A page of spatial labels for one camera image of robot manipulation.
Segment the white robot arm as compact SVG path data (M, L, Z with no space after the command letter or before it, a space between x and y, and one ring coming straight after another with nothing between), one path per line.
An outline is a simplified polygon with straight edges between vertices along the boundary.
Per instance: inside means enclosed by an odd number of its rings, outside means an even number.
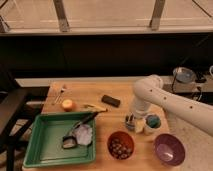
M167 92L163 85L158 75L137 80L132 86L131 113L136 118L143 118L155 104L213 136L213 106Z

